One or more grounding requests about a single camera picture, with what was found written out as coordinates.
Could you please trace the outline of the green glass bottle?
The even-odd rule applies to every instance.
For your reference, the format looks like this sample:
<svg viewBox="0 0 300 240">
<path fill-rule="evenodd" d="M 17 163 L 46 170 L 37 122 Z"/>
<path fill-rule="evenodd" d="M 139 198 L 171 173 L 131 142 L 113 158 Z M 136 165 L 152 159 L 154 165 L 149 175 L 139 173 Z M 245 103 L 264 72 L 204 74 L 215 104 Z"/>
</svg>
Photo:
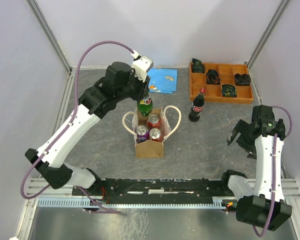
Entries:
<svg viewBox="0 0 300 240">
<path fill-rule="evenodd" d="M 143 117 L 148 117 L 153 111 L 153 101 L 150 95 L 137 102 L 137 110 Z"/>
</svg>

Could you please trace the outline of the red soda can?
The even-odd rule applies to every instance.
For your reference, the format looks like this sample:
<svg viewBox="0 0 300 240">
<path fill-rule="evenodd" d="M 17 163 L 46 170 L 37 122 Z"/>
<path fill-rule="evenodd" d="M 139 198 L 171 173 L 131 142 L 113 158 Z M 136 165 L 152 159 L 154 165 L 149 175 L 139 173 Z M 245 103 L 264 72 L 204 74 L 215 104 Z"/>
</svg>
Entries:
<svg viewBox="0 0 300 240">
<path fill-rule="evenodd" d="M 152 113 L 148 116 L 147 124 L 149 129 L 159 129 L 161 127 L 161 122 L 161 117 L 158 114 Z"/>
<path fill-rule="evenodd" d="M 148 137 L 151 141 L 160 142 L 160 143 L 164 139 L 162 131 L 159 128 L 152 128 L 149 131 Z"/>
</svg>

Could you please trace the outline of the purple soda can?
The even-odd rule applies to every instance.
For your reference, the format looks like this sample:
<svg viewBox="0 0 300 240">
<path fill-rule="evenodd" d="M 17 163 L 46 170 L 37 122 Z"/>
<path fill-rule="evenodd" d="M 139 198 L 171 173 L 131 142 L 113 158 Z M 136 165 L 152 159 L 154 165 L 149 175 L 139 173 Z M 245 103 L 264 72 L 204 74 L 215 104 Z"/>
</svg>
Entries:
<svg viewBox="0 0 300 240">
<path fill-rule="evenodd" d="M 145 125 L 139 125 L 135 133 L 137 135 L 137 143 L 142 143 L 149 139 L 149 129 Z"/>
</svg>

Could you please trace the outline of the canvas tote bag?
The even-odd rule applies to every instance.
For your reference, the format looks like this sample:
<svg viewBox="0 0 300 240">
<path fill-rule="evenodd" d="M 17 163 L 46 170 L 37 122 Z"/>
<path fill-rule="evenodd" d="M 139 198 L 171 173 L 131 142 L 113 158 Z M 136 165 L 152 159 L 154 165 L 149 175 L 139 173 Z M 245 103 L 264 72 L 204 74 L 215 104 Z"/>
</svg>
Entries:
<svg viewBox="0 0 300 240">
<path fill-rule="evenodd" d="M 175 127 L 171 129 L 169 121 L 167 119 L 166 113 L 167 110 L 173 109 L 177 112 L 178 114 L 178 119 Z M 161 119 L 161 130 L 163 130 L 163 140 L 162 142 L 156 142 L 153 140 L 146 140 L 144 142 L 138 143 L 137 140 L 137 133 L 136 129 L 139 125 L 147 125 L 147 120 L 148 118 L 145 116 L 142 116 L 138 110 L 136 109 L 135 111 L 128 111 L 125 113 L 122 117 L 122 125 L 123 127 L 133 136 L 134 140 L 134 148 L 135 148 L 135 156 L 138 159 L 146 158 L 163 158 L 164 157 L 164 143 L 165 141 L 178 129 L 180 123 L 181 123 L 181 118 L 182 114 L 179 108 L 173 105 L 168 105 L 164 109 L 162 108 L 154 108 L 152 110 L 152 114 L 156 114 L 160 117 Z M 125 123 L 126 117 L 128 115 L 132 115 L 132 123 L 131 127 L 128 127 Z"/>
</svg>

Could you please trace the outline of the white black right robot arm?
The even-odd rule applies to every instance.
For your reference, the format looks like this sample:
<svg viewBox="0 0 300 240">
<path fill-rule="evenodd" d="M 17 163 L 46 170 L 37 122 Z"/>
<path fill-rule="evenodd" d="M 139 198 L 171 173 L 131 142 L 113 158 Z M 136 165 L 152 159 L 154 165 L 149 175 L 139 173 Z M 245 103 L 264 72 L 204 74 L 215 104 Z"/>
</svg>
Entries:
<svg viewBox="0 0 300 240">
<path fill-rule="evenodd" d="M 254 106 L 251 122 L 239 120 L 226 140 L 228 145 L 237 142 L 248 158 L 256 160 L 254 186 L 234 170 L 227 170 L 219 183 L 221 193 L 234 194 L 237 200 L 236 219 L 251 225 L 259 238 L 277 230 L 293 212 L 292 206 L 285 203 L 281 180 L 284 140 L 292 129 L 286 129 L 282 118 L 275 119 L 273 109 L 262 104 Z"/>
</svg>

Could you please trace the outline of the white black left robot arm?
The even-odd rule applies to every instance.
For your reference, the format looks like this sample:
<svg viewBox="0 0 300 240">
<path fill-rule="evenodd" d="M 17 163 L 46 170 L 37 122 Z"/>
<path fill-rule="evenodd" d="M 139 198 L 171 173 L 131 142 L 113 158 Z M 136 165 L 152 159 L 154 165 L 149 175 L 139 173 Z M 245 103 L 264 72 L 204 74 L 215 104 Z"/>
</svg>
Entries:
<svg viewBox="0 0 300 240">
<path fill-rule="evenodd" d="M 80 186 L 89 195 L 100 191 L 100 179 L 95 173 L 66 164 L 65 159 L 82 136 L 114 110 L 117 103 L 128 98 L 141 101 L 148 95 L 148 71 L 152 67 L 153 62 L 145 56 L 133 61 L 132 65 L 119 61 L 109 65 L 105 76 L 79 97 L 77 108 L 55 134 L 38 149 L 30 148 L 25 152 L 25 157 L 50 187 Z"/>
</svg>

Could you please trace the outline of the blue patterned folded cloth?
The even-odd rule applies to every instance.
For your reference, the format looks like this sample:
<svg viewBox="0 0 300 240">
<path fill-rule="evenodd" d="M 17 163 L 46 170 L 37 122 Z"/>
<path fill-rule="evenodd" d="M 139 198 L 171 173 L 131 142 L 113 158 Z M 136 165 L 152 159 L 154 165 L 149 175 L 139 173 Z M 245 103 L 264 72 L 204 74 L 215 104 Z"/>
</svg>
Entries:
<svg viewBox="0 0 300 240">
<path fill-rule="evenodd" d="M 148 87 L 152 93 L 173 94 L 177 90 L 177 69 L 152 68 L 148 76 L 150 77 Z"/>
</svg>

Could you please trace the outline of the rolled dark belt lower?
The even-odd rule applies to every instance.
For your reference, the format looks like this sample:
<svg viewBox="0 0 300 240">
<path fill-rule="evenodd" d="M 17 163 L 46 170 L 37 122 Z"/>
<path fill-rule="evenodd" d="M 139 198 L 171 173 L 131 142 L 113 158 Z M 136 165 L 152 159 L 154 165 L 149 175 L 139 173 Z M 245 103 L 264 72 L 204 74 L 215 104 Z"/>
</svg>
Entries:
<svg viewBox="0 0 300 240">
<path fill-rule="evenodd" d="M 237 89 L 232 84 L 223 84 L 221 86 L 221 94 L 223 97 L 236 98 L 237 97 Z"/>
</svg>

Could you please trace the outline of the rolled dark belt right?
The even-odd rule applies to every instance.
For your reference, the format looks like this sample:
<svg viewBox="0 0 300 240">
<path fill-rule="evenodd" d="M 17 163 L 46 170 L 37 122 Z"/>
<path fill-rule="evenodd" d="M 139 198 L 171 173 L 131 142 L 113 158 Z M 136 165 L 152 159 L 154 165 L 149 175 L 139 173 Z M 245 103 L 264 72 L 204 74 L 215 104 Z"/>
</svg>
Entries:
<svg viewBox="0 0 300 240">
<path fill-rule="evenodd" d="M 251 83 L 251 77 L 244 73 L 244 74 L 240 74 L 240 73 L 236 73 L 234 75 L 234 80 L 235 80 L 235 84 L 237 86 L 249 86 Z"/>
</svg>

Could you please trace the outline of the orange wooden compartment tray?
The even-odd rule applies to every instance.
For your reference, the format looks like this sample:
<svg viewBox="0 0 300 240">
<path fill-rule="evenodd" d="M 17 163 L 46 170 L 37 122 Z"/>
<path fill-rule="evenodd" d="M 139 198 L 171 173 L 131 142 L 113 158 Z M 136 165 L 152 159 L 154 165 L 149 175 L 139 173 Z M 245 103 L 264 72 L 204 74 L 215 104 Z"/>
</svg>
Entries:
<svg viewBox="0 0 300 240">
<path fill-rule="evenodd" d="M 248 68 L 245 64 L 229 63 L 207 63 L 204 62 L 204 72 L 197 73 L 192 70 L 192 63 L 189 66 L 189 96 L 193 101 L 199 94 L 200 88 L 205 88 L 205 101 L 214 103 L 231 104 L 251 104 L 254 101 L 252 85 L 239 85 L 236 82 L 235 74 L 248 74 Z M 208 70 L 218 72 L 219 84 L 208 83 Z M 223 96 L 223 85 L 232 85 L 236 90 L 236 97 Z"/>
</svg>

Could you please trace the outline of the cola plastic bottle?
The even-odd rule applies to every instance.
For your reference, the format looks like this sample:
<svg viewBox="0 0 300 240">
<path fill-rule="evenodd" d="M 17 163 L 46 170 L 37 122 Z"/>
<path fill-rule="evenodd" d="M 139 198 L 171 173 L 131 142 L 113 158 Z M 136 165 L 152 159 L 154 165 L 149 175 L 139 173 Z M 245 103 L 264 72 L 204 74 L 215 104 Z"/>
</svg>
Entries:
<svg viewBox="0 0 300 240">
<path fill-rule="evenodd" d="M 200 88 L 199 94 L 195 97 L 195 99 L 192 102 L 190 112 L 188 114 L 188 119 L 191 122 L 197 122 L 200 119 L 201 112 L 203 111 L 205 104 L 205 93 L 206 88 Z"/>
</svg>

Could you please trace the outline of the rolled dark belt top-left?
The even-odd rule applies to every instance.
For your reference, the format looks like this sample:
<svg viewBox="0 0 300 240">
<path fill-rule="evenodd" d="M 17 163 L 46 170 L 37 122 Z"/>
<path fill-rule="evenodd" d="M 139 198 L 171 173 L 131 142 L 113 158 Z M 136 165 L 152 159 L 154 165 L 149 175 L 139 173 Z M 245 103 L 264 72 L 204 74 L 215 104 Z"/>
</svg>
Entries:
<svg viewBox="0 0 300 240">
<path fill-rule="evenodd" d="M 201 60 L 192 58 L 191 71 L 193 73 L 204 74 L 205 73 L 205 65 L 202 63 Z"/>
</svg>

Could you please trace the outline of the rolled dark belt middle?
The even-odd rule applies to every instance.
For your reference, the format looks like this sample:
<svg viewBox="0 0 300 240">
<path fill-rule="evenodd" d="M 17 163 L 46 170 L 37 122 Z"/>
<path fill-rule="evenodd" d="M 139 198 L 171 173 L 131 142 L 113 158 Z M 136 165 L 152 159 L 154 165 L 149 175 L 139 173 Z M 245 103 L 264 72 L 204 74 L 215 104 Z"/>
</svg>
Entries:
<svg viewBox="0 0 300 240">
<path fill-rule="evenodd" d="M 209 69 L 206 73 L 206 83 L 208 85 L 220 85 L 221 77 L 217 70 Z"/>
</svg>

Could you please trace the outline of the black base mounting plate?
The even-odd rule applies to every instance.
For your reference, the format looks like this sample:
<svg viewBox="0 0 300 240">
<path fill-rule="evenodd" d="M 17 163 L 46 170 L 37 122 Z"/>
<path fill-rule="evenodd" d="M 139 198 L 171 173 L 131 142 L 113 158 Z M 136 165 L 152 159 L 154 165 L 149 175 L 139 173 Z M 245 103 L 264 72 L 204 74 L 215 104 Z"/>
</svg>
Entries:
<svg viewBox="0 0 300 240">
<path fill-rule="evenodd" d="M 84 190 L 106 204 L 198 204 L 213 197 L 233 197 L 223 180 L 115 179 L 100 180 Z"/>
</svg>

